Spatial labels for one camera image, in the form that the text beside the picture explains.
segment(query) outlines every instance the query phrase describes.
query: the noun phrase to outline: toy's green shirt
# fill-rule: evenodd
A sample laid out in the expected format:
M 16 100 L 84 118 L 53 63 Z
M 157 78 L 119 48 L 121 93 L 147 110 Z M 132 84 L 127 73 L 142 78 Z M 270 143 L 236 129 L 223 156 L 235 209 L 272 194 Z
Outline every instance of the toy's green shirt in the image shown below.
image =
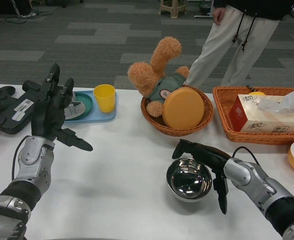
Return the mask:
M 178 73 L 163 77 L 147 98 L 150 101 L 159 101 L 163 104 L 169 94 L 181 88 L 185 81 L 186 79 Z

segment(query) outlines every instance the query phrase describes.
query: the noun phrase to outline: orange lid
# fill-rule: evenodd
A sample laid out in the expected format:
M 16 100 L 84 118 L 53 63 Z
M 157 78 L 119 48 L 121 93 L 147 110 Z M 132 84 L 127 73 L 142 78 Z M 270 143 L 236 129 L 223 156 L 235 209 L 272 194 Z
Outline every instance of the orange lid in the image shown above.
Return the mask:
M 162 108 L 164 123 L 173 129 L 191 129 L 204 116 L 204 101 L 193 89 L 181 87 L 173 91 Z

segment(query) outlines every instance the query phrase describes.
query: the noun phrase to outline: stuffed toy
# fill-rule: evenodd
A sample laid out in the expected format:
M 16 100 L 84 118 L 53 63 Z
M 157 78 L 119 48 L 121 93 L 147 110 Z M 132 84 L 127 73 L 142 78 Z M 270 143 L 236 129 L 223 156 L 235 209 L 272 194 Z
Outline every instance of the stuffed toy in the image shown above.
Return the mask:
M 182 45 L 173 37 L 165 37 L 158 43 L 150 64 L 136 62 L 129 67 L 128 78 L 141 95 L 150 100 L 147 112 L 157 118 L 163 114 L 163 104 L 173 91 L 181 88 L 188 77 L 187 66 L 178 68 L 173 76 L 166 76 L 167 63 L 181 55 Z

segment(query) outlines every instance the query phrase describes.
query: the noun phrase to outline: black jacket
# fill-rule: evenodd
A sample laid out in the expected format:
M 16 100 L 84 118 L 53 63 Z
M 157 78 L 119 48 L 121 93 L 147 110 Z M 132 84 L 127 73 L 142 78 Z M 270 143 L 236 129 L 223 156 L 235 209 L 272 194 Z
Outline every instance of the black jacket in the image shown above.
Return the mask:
M 293 4 L 294 0 L 214 0 L 213 6 L 230 5 L 252 17 L 281 20 L 290 13 Z

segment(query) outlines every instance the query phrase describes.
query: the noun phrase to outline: robotic arm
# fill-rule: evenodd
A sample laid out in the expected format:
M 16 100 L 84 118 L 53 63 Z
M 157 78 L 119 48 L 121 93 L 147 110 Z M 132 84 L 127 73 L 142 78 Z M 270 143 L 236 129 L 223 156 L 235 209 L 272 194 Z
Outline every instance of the robotic arm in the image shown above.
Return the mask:
M 92 151 L 92 146 L 75 136 L 75 132 L 61 129 L 65 121 L 64 108 L 73 97 L 74 80 L 58 85 L 60 68 L 54 64 L 41 87 L 41 97 L 35 103 L 31 120 L 32 136 L 18 155 L 19 172 L 0 194 L 0 239 L 22 240 L 31 212 L 51 184 L 54 161 L 54 140 L 67 146 Z
M 294 240 L 294 196 L 258 164 L 232 158 L 217 148 L 187 140 L 180 140 L 172 158 L 178 159 L 183 153 L 191 154 L 216 174 L 213 187 L 224 214 L 227 212 L 226 179 L 229 179 L 248 195 L 283 240 Z

